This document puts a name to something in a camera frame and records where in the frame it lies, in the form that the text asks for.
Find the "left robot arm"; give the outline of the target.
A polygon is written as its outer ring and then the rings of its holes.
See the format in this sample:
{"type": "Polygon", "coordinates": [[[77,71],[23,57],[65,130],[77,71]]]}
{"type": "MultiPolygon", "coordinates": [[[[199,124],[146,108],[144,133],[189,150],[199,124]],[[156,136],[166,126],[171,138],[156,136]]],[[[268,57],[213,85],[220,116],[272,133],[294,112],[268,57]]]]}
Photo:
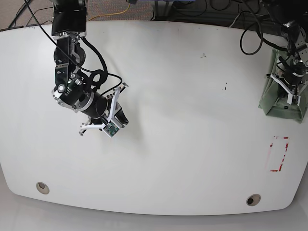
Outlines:
{"type": "Polygon", "coordinates": [[[260,39],[258,48],[253,52],[243,51],[251,56],[257,54],[263,44],[272,47],[276,53],[272,73],[267,77],[262,98],[269,96],[274,99],[291,97],[292,100],[308,95],[308,43],[306,33],[308,23],[308,2],[306,0],[261,0],[259,2],[267,14],[258,16],[248,5],[243,4],[255,19],[252,27],[260,39]],[[286,40],[286,47],[268,41],[264,37],[262,23],[271,21],[286,40]]]}

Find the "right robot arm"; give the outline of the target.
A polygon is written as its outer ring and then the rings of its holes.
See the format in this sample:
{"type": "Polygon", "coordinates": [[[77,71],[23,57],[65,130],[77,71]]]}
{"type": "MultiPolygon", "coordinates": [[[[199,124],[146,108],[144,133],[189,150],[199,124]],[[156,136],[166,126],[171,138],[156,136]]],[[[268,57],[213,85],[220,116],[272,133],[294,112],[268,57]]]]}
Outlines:
{"type": "Polygon", "coordinates": [[[85,0],[54,0],[51,35],[56,43],[54,51],[55,87],[52,96],[56,102],[75,113],[88,116],[81,124],[80,135],[87,130],[98,129],[110,138],[129,123],[118,103],[120,93],[127,84],[120,81],[104,93],[98,90],[111,74],[99,51],[86,36],[87,2],[85,0]],[[86,53],[80,43],[84,42],[99,58],[102,68],[89,75],[82,66],[86,53]]]}

